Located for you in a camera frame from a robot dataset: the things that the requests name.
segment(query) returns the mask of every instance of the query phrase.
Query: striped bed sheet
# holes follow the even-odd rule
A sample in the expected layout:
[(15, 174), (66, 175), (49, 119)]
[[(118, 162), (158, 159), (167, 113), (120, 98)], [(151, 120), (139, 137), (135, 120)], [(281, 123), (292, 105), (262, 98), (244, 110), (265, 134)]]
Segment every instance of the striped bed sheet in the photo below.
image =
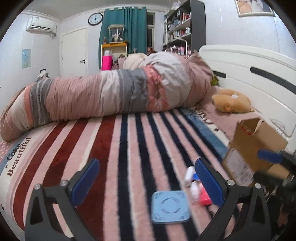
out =
[[(1, 212), (20, 227), (21, 239), (33, 186), (70, 179), (95, 157), (100, 173), (77, 211), (98, 240), (195, 240), (218, 207), (191, 203), (189, 189), (183, 185), (186, 169), (204, 157), (228, 179), (220, 164), (226, 152), (223, 142), (188, 109), (51, 123), (13, 143), (1, 143)], [(151, 196), (158, 190), (184, 190), (190, 220), (153, 224)], [(70, 237), (61, 211), (57, 205), (54, 209)], [(232, 218), (225, 236), (234, 223)]]

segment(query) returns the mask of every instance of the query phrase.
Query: blue poster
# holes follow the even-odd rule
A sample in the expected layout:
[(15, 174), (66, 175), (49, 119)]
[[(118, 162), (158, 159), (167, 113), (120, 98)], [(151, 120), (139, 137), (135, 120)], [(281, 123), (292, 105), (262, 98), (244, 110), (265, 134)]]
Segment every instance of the blue poster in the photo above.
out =
[(31, 67), (31, 50), (23, 49), (22, 50), (22, 69)]

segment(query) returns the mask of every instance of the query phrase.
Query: dark red stripe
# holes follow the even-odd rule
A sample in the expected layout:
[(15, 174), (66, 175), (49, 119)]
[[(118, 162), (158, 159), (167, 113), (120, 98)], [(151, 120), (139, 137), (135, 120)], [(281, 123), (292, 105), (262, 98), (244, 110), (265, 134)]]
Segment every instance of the dark red stripe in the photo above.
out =
[(32, 158), (30, 164), (28, 165), (24, 176), (22, 177), (16, 192), (15, 198), (13, 201), (13, 214), (16, 220), (17, 225), (25, 230), (24, 221), (23, 221), (23, 211), (25, 205), (25, 198), (29, 190), (30, 184), (33, 180), (33, 177), (39, 168), (45, 154), (52, 146), (53, 142), (57, 136), (61, 133), (62, 129), (68, 124), (68, 122), (60, 122), (57, 126), (51, 131), (45, 141), (41, 144), (34, 157)]
[(84, 203), (77, 207), (77, 211), (88, 228), (98, 240), (103, 236), (103, 207), (107, 164), (115, 124), (115, 115), (104, 117), (96, 135), (89, 158), (94, 157), (100, 161), (100, 173), (89, 190)]
[(50, 167), (44, 177), (42, 186), (51, 187), (59, 184), (69, 156), (71, 155), (88, 121), (89, 119), (80, 119), (75, 123), (61, 145), (61, 148), (57, 151), (54, 159), (52, 160), (52, 163), (50, 164)]

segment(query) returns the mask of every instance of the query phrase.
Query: white headboard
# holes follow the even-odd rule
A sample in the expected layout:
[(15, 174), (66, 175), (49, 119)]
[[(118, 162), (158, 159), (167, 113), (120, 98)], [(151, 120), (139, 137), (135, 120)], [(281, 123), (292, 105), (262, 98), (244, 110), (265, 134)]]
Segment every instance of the white headboard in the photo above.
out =
[(296, 150), (296, 61), (244, 45), (205, 45), (199, 54), (219, 77), (222, 88), (247, 95), (252, 106)]

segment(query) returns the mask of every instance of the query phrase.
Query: ceiling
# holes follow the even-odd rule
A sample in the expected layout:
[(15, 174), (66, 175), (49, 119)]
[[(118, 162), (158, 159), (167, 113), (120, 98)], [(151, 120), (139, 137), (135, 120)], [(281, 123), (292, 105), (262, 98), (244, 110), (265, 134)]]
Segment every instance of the ceiling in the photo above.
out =
[[(26, 9), (63, 20), (91, 9), (122, 4), (146, 6), (147, 0), (34, 0)], [(168, 0), (149, 0), (149, 5), (168, 7)]]

